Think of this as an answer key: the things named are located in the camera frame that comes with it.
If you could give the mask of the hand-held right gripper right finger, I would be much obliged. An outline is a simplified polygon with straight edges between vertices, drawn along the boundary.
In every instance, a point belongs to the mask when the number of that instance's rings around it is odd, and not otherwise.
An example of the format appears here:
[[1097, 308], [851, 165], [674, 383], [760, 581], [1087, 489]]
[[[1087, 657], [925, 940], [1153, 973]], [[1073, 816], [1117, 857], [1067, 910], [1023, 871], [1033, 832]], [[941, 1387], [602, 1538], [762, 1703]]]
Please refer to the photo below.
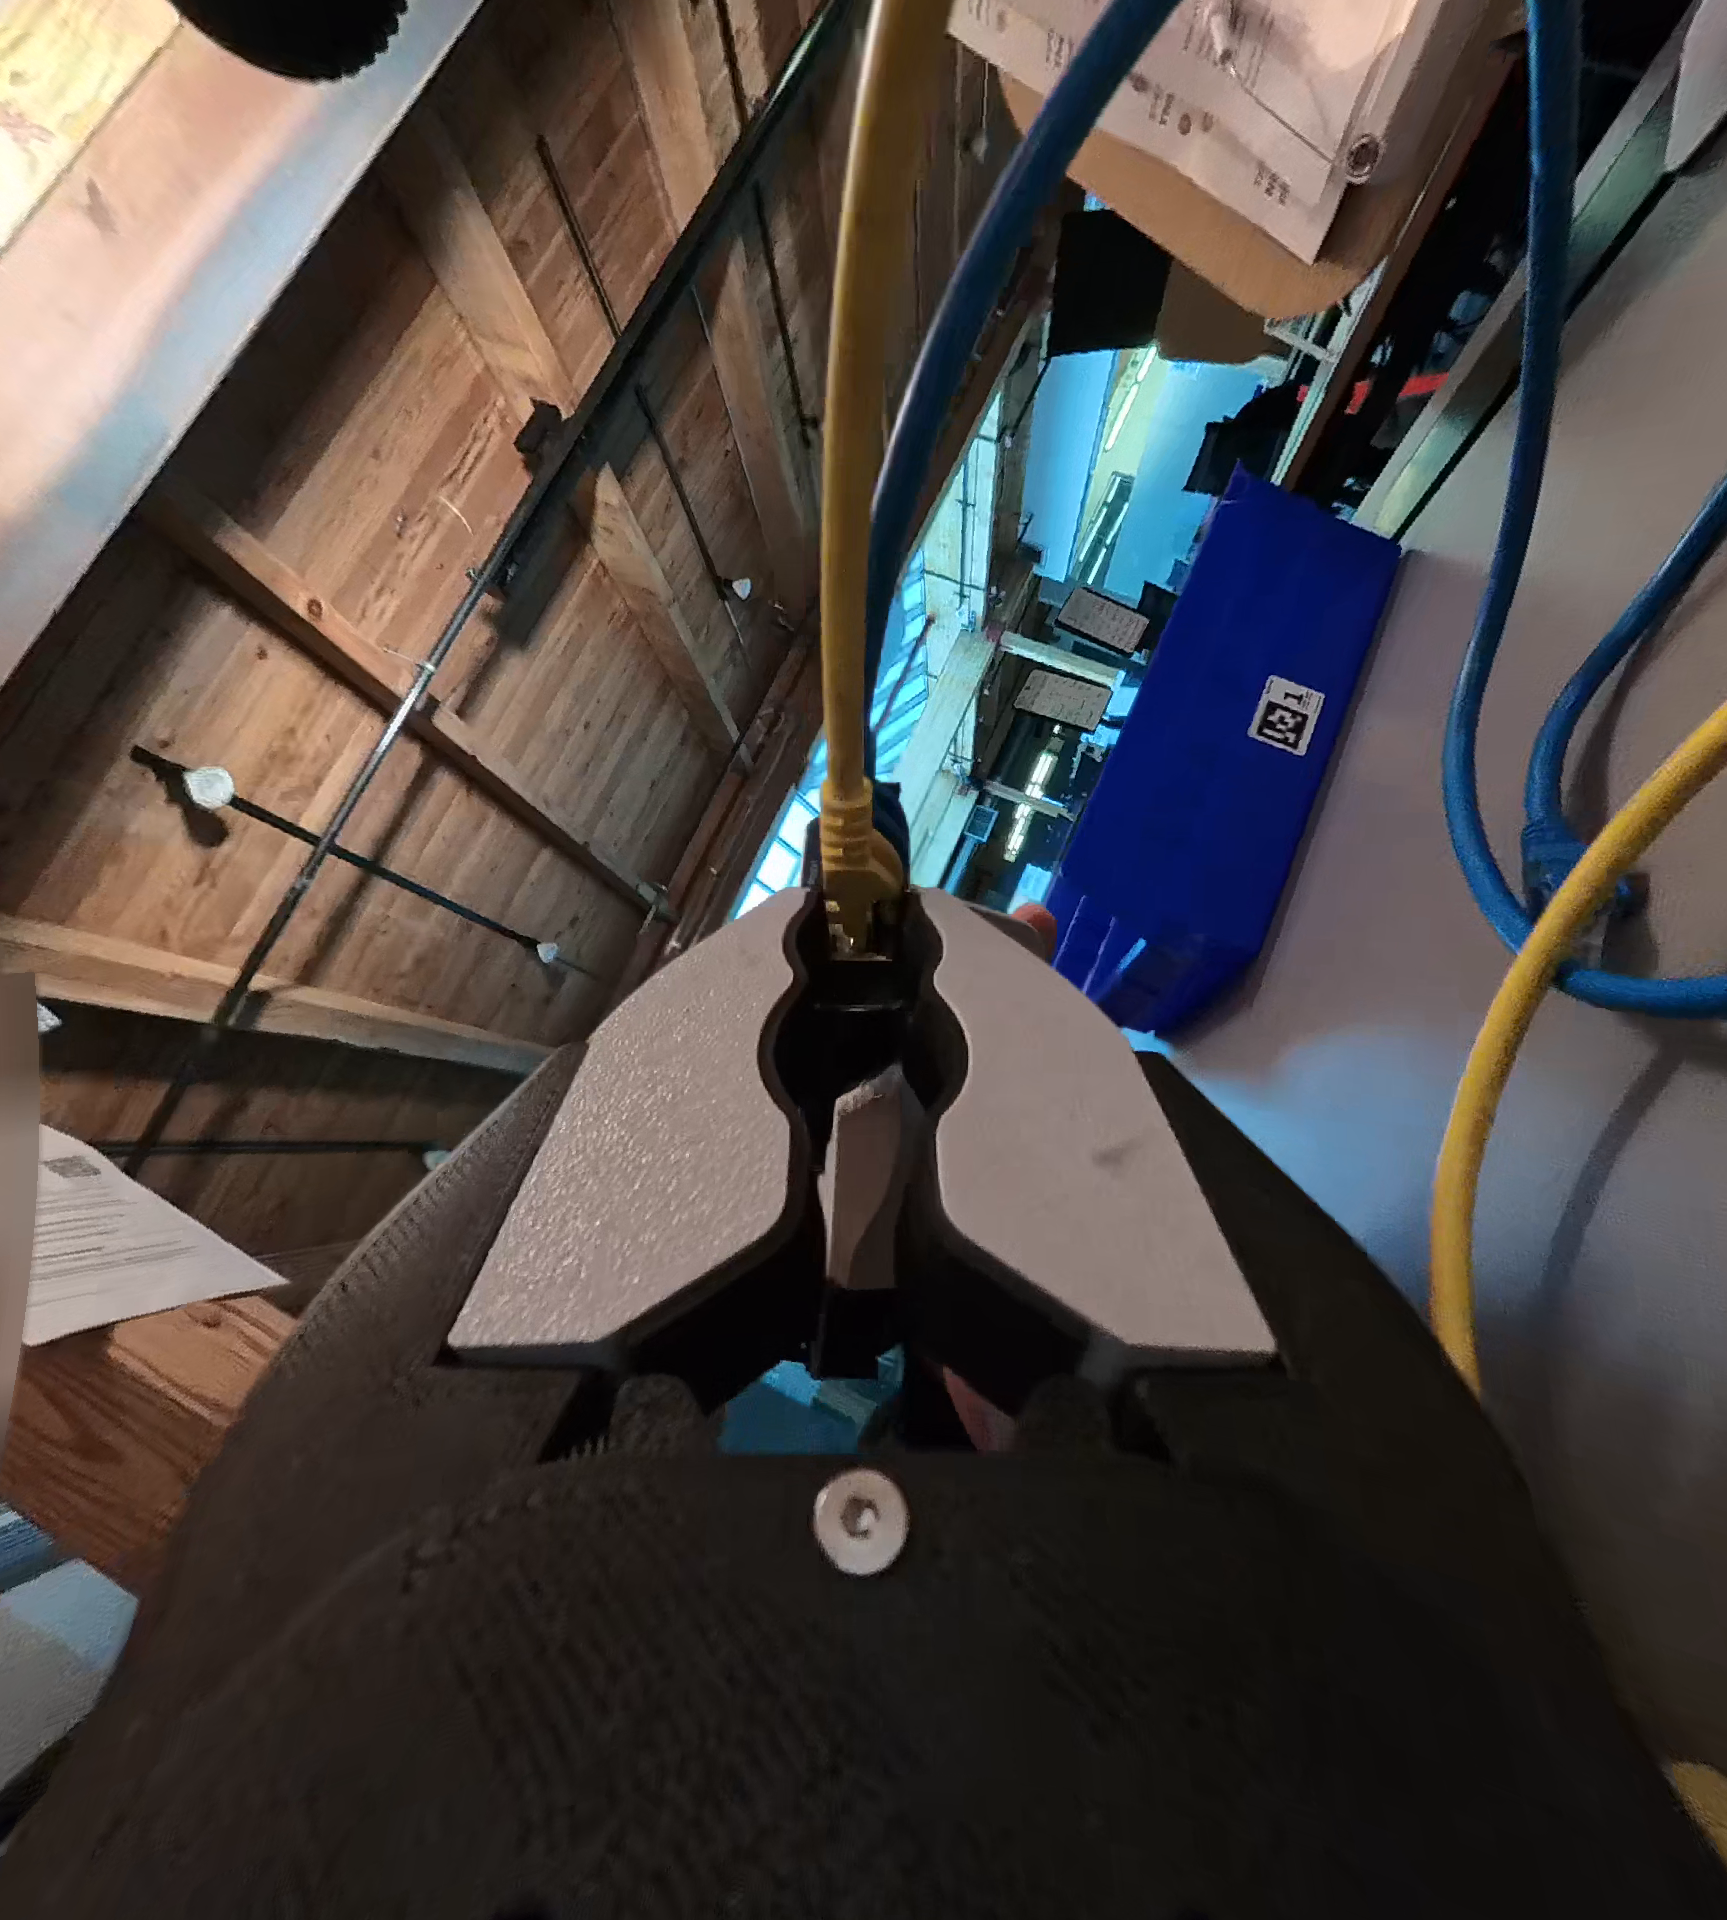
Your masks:
[[913, 1332], [953, 1371], [1255, 1371], [1275, 1337], [1139, 1057], [991, 917], [919, 890]]

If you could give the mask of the wooden post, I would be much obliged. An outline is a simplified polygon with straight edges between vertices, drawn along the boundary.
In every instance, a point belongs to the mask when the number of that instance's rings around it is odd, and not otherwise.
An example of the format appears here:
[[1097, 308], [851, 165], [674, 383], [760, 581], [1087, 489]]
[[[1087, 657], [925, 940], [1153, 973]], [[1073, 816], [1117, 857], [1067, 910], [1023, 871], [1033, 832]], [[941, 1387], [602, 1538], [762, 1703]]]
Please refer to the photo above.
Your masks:
[[240, 1296], [26, 1347], [0, 1503], [66, 1560], [144, 1596], [190, 1488], [296, 1324]]

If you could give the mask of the white paper sheet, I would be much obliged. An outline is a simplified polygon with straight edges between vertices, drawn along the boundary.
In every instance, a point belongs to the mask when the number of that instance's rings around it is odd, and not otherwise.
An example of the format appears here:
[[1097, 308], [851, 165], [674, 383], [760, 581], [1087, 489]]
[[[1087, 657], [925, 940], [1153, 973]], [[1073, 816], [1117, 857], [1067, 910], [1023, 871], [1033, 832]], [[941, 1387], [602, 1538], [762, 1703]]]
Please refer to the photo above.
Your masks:
[[38, 1140], [26, 1348], [280, 1284], [90, 1145], [48, 1125]]

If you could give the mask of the black network adapter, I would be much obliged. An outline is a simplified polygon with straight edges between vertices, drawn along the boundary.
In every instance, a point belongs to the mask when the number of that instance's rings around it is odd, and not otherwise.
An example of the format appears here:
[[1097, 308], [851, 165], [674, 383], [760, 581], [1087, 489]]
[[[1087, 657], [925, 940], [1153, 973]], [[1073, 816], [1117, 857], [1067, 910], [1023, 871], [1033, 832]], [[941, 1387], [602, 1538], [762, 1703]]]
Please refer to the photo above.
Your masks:
[[833, 1100], [901, 1061], [919, 991], [919, 949], [913, 946], [917, 897], [873, 909], [871, 932], [849, 943], [828, 907], [822, 836], [806, 841], [806, 910], [790, 937], [800, 992], [780, 1030], [780, 1069], [802, 1109]]

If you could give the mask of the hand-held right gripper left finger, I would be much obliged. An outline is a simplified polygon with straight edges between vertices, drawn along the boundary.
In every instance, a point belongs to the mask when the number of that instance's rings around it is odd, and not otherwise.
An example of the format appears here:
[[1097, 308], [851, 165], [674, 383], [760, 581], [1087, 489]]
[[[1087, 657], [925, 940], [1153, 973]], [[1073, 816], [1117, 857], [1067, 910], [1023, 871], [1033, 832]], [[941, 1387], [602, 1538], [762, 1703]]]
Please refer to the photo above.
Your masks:
[[802, 987], [792, 886], [612, 1012], [448, 1334], [468, 1364], [624, 1367], [780, 1246], [802, 1125], [770, 1045]]

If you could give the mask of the grey desk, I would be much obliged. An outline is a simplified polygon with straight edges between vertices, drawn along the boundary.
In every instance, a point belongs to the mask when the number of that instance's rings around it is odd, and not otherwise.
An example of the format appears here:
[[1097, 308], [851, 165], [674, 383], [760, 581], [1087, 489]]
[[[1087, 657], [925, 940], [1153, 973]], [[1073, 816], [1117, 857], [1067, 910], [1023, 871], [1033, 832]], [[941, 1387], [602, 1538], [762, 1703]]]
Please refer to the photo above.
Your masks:
[[[1727, 464], [1727, 212], [1597, 289], [1485, 704], [1521, 760], [1573, 660]], [[1175, 1046], [1189, 1078], [1411, 1294], [1451, 1091], [1505, 956], [1447, 849], [1437, 752], [1505, 447], [1431, 504], [1259, 983]], [[1727, 1772], [1727, 1028], [1551, 998], [1481, 1184], [1485, 1396], [1667, 1746]]]

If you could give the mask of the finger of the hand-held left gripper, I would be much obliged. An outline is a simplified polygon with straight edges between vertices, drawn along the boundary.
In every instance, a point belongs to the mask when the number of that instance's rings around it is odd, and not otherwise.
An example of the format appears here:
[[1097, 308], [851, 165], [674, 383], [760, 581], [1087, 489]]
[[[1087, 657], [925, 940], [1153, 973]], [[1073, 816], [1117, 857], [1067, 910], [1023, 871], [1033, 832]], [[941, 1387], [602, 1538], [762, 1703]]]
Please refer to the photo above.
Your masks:
[[909, 1171], [909, 1089], [883, 1070], [835, 1099], [820, 1198], [826, 1274], [837, 1290], [891, 1290]]

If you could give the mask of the blue plastic bin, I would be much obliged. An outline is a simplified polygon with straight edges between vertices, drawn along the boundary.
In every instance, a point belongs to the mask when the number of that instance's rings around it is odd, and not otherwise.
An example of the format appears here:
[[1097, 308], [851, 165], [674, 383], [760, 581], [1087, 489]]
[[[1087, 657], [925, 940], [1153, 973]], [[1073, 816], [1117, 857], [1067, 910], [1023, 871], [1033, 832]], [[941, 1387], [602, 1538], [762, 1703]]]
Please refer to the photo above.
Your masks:
[[1051, 886], [1055, 970], [1119, 1028], [1181, 1030], [1259, 962], [1401, 559], [1231, 475]]

